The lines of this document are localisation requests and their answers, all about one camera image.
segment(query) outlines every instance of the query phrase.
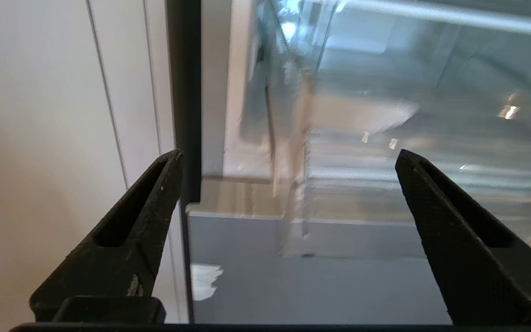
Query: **glass pane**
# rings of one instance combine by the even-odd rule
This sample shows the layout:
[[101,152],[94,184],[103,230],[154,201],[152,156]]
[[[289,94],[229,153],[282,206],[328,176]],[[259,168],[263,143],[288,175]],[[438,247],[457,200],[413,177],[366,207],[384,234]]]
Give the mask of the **glass pane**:
[[266,58],[284,150],[274,174],[294,184],[289,254],[362,255],[345,245],[358,239],[353,228],[292,249],[314,224],[411,227],[394,172],[401,149],[428,158],[531,245],[531,1],[268,4],[276,17],[261,19],[279,27],[263,36],[285,48]]

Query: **white wall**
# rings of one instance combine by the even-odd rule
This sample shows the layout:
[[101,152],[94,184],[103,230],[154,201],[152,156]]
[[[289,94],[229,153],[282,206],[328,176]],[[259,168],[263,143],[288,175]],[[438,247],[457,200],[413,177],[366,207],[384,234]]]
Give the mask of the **white wall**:
[[[93,1],[108,101],[85,1],[0,0],[0,331],[34,319],[29,296],[124,193],[125,179],[132,183],[159,155],[158,132],[168,136],[163,151],[171,149],[171,101],[156,101],[150,90],[157,88],[150,82],[152,62],[162,73],[168,62],[151,62],[153,47],[147,44],[149,33],[164,42],[154,53],[167,54],[165,17],[161,26],[155,13],[155,30],[148,30],[143,4],[130,8],[122,1],[108,12],[109,3]],[[107,25],[118,22],[112,15],[122,15],[122,24],[136,30],[112,34]],[[126,38],[130,53],[117,54],[117,38]],[[168,77],[159,87],[170,98]],[[122,120],[119,143],[129,147],[122,151],[126,176],[112,109],[123,115],[114,117]],[[156,112],[164,112],[162,121]],[[170,296],[179,267],[171,252],[165,256],[169,266],[162,266],[158,284]],[[178,314],[166,307],[168,318]]]

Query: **gray floor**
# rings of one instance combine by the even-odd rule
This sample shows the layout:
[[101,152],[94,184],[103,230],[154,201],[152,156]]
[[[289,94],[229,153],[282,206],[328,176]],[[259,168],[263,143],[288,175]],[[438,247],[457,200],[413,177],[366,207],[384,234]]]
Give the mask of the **gray floor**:
[[197,323],[451,324],[426,261],[283,258],[277,227],[190,218],[192,262],[224,270]]

